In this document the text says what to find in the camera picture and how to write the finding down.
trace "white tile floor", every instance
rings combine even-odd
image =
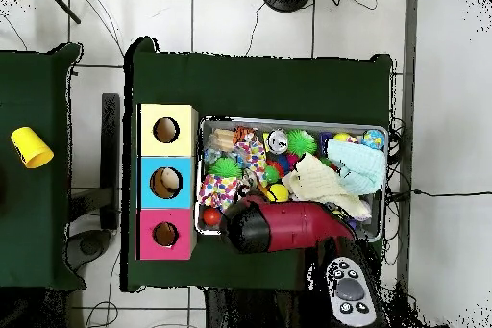
[[[156,38],[161,52],[208,52],[245,55],[256,23],[256,10],[262,0],[88,0],[116,36],[124,53],[140,36]],[[357,0],[373,7],[375,0]],[[84,46],[81,64],[122,65],[123,57],[110,33],[86,0],[70,0],[70,7],[82,23],[77,25],[53,0],[3,0],[0,14],[6,15],[24,40],[28,50],[46,52],[70,40]],[[276,13],[266,6],[258,12],[250,56],[301,57],[311,53],[313,7],[295,13]],[[378,0],[378,7],[367,10],[354,1],[316,0],[314,56],[369,59],[388,53],[395,71],[403,70],[405,0]],[[23,44],[4,17],[0,17],[0,49],[24,50]],[[122,69],[78,67],[72,78],[73,180],[78,188],[99,184],[101,94],[123,96]],[[402,77],[396,77],[397,110],[400,108]],[[75,234],[98,228],[95,216],[79,218],[71,226]],[[388,235],[396,231],[397,220],[387,217]],[[110,287],[111,268],[120,245],[119,233],[108,252],[86,266],[82,274],[87,289],[74,294],[73,328],[84,328],[90,309],[100,301],[118,307],[118,318],[108,328],[151,328],[158,324],[191,324],[205,328],[203,294],[197,288],[154,289],[123,293],[119,289],[119,262]],[[388,261],[396,255],[391,243]],[[383,267],[383,282],[394,283],[396,266]],[[188,302],[192,309],[188,316]],[[115,310],[110,310],[110,320]],[[93,312],[89,325],[103,323],[107,310]],[[161,326],[157,328],[186,328]]]

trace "yellow cup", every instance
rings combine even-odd
[[[30,127],[15,130],[11,139],[26,168],[38,168],[49,163],[54,156],[50,147]]]

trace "orange ball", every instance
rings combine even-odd
[[[206,208],[204,210],[203,220],[208,226],[218,225],[218,223],[220,222],[220,217],[220,211],[216,208]]]

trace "pink box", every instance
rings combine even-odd
[[[189,208],[141,210],[140,257],[137,258],[142,261],[189,260],[196,244],[192,216],[193,211]],[[154,229],[162,222],[173,224],[178,231],[178,238],[170,247],[161,246],[154,240]]]

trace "yellow ball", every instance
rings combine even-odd
[[[272,202],[288,201],[288,190],[282,184],[274,184],[268,189],[268,199]]]
[[[333,139],[337,139],[338,141],[347,141],[349,137],[350,135],[347,133],[338,133],[337,135],[334,135]]]

